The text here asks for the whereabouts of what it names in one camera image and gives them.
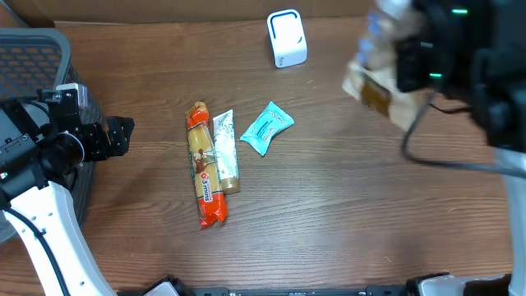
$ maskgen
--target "blue packet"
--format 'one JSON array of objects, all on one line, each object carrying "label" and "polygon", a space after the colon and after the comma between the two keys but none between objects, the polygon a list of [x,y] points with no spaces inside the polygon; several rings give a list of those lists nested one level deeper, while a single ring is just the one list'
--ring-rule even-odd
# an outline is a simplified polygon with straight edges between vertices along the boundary
[{"label": "blue packet", "polygon": [[265,111],[241,136],[241,141],[250,144],[261,156],[265,156],[270,141],[278,133],[294,124],[294,119],[270,102]]}]

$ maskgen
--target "wooden table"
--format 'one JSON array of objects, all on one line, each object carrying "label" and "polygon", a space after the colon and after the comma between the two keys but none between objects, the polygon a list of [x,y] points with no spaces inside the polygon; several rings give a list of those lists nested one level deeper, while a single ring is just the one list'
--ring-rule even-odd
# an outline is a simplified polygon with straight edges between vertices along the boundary
[{"label": "wooden table", "polygon": [[[401,131],[341,89],[364,20],[304,26],[307,62],[281,70],[264,21],[62,29],[104,112],[136,122],[130,152],[97,168],[84,227],[114,289],[167,274],[191,286],[270,289],[511,271],[499,177],[404,161]],[[184,120],[198,100],[212,115],[233,109],[237,137],[271,100],[296,120],[264,158],[238,143],[242,191],[228,196],[227,221],[206,230]],[[491,159],[465,116],[431,113],[413,149]],[[21,242],[1,245],[0,294],[41,293]]]}]

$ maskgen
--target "green led indicator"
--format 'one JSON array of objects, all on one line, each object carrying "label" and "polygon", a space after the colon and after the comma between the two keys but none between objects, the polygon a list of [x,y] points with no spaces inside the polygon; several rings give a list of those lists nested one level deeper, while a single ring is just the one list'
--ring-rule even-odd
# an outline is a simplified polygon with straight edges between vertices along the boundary
[{"label": "green led indicator", "polygon": [[452,12],[456,15],[467,15],[468,10],[467,9],[454,9]]}]

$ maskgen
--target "plastic basket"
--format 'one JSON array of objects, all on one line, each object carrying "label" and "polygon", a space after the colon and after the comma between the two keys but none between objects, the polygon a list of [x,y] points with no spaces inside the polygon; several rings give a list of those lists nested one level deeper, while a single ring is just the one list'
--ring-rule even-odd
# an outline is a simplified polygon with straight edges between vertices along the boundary
[{"label": "plastic basket", "polygon": [[[81,83],[70,63],[71,52],[66,37],[56,30],[0,28],[0,100],[36,95],[38,89],[54,90],[65,83]],[[81,111],[81,121],[84,124],[103,123],[99,105],[93,98],[89,98],[89,104],[88,110]],[[34,106],[24,107],[39,126],[48,122],[45,115]],[[72,192],[80,225],[85,221],[94,172],[95,163],[79,167],[79,178]],[[5,217],[0,215],[0,243],[15,233]]]}]

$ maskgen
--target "white box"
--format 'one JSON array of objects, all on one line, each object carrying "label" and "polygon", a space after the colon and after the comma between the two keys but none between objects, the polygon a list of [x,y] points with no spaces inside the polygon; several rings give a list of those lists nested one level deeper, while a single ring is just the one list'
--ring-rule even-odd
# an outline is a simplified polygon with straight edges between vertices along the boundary
[{"label": "white box", "polygon": [[307,41],[302,18],[293,9],[275,12],[266,21],[276,67],[297,65],[307,60]]}]

